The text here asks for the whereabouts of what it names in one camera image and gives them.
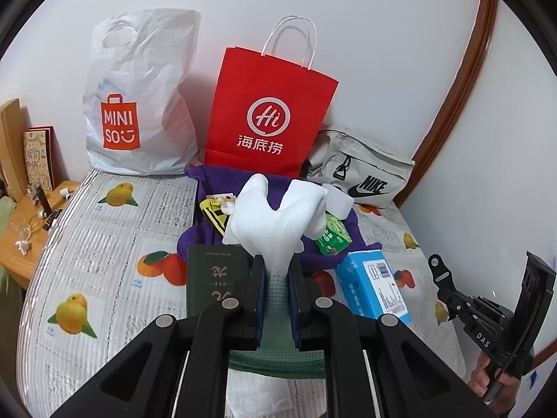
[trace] purple cloth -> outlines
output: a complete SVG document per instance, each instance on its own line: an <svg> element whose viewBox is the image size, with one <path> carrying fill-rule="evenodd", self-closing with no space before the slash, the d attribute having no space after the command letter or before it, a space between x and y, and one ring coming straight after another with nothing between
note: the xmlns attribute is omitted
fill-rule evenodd
<svg viewBox="0 0 557 418"><path fill-rule="evenodd" d="M233 193L238 196L247 180L255 173L241 171L231 168L212 167L201 165L199 167L188 168L186 174L199 180L197 189L197 204L205 199L207 195L220 193ZM269 181L269 191L267 201L272 209L277 210L280 206L282 196L285 194L291 178L285 176L275 176L265 174ZM196 243L209 245L221 245L222 236L216 231L211 222L200 214L200 223L187 229L178 240L178 256L187 261L188 247ZM304 252L298 254L300 266L305 271L315 271L333 269L344 259L349 251L360 251L364 249L381 249L380 243L366 245L358 228L358 218L352 209L346 220L343 220L344 227L352 237L352 243L343 252L335 256L322 255L313 240L302 236Z"/></svg>

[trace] paper bag handle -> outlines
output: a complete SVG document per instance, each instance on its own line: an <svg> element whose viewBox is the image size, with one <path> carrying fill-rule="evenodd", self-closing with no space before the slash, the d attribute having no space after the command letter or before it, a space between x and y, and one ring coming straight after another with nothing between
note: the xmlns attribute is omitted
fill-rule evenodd
<svg viewBox="0 0 557 418"><path fill-rule="evenodd" d="M118 99L118 103L122 103L123 97L122 94L109 94L107 97L107 103L110 103L110 99Z"/></svg>
<svg viewBox="0 0 557 418"><path fill-rule="evenodd" d="M265 56L265 53L267 51L267 47L269 45L269 42L271 41L271 38L277 32L277 30L282 26L282 24L285 24L286 22L289 22L290 20L296 20L296 19L303 20L304 23L306 24L306 26L308 26L307 22L309 22L311 24L311 26L313 26L313 29L314 29L314 32L315 32L314 48L313 48L313 52L311 54L310 63L307 65L307 70L310 71L311 70L311 64L313 63L313 60L314 60L314 57L315 57L315 51L317 50L317 28L315 27L315 23L313 23L310 19L307 19L307 17L301 17L299 15L286 15L282 19L280 19L277 22L277 24L275 25L275 27L273 28L271 34L269 35L269 38L267 39L267 42L263 46L263 50L261 51L261 56L262 57ZM310 32L309 32L309 27L308 27L307 48L309 48L309 46L310 46ZM304 55L304 59L302 60L302 64L301 64L302 67L304 67L304 61L305 60L306 60L306 55Z"/></svg>

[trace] bed sheet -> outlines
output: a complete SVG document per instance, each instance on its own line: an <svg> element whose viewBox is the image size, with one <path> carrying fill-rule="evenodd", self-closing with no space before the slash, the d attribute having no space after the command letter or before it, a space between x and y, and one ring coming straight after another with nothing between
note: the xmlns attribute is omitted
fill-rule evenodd
<svg viewBox="0 0 557 418"><path fill-rule="evenodd" d="M391 272L395 278L397 273L402 277L399 290L412 317L408 327L459 377L464 377L466 365L455 326L443 322L446 307L437 300L438 288L427 259L404 217L393 202L385 209L360 204L354 207L364 241L380 242ZM411 280L405 281L408 275Z"/></svg>
<svg viewBox="0 0 557 418"><path fill-rule="evenodd" d="M146 256L178 262L176 243L193 224L196 190L197 181L187 177L87 173L50 231L23 308L17 383L34 418L50 416L158 315L186 317L185 286L172 284L172 275L149 276ZM375 209L377 214L355 208L364 240L383 243L391 269L408 270L415 280L413 289L401 290L413 317L410 328L464 375L452 323L438 325L433 314L436 288L427 261L418 246L404 246L404 234L411 232L400 212L394 204ZM56 317L64 312L69 317L60 323ZM83 330L72 334L75 322L82 328L80 319L86 321ZM292 408L268 418L325 412L324 381L285 382Z"/></svg>

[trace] yellow fruit print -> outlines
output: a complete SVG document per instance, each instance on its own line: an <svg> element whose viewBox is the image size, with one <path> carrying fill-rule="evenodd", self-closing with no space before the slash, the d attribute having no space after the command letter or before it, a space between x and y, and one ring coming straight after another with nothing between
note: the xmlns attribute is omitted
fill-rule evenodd
<svg viewBox="0 0 557 418"><path fill-rule="evenodd" d="M55 314L47 322L58 324L62 330L71 335L85 333L92 338L97 338L87 321L87 300L83 294L70 295L66 301L58 305Z"/></svg>
<svg viewBox="0 0 557 418"><path fill-rule="evenodd" d="M414 240L414 238L411 236L411 234L405 232L405 235L403 235L402 237L402 241L405 244L406 249L416 249L419 248L419 245L416 243L416 241Z"/></svg>
<svg viewBox="0 0 557 418"><path fill-rule="evenodd" d="M129 182L122 182L122 184L118 184L112 190L109 190L107 196L102 198L99 204L106 203L112 207L120 207L124 204L129 204L130 206L137 207L138 204L132 196L133 191L133 185Z"/></svg>
<svg viewBox="0 0 557 418"><path fill-rule="evenodd" d="M435 318L437 319L437 325L441 325L442 322L449 320L449 312L439 300L435 302Z"/></svg>

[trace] gray waist bag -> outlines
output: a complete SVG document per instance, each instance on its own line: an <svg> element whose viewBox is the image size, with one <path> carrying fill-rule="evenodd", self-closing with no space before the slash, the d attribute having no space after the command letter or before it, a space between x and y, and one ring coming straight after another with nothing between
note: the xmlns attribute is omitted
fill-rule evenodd
<svg viewBox="0 0 557 418"><path fill-rule="evenodd" d="M336 185L357 203L386 207L406 185L414 161L340 126L322 126L307 179Z"/></svg>

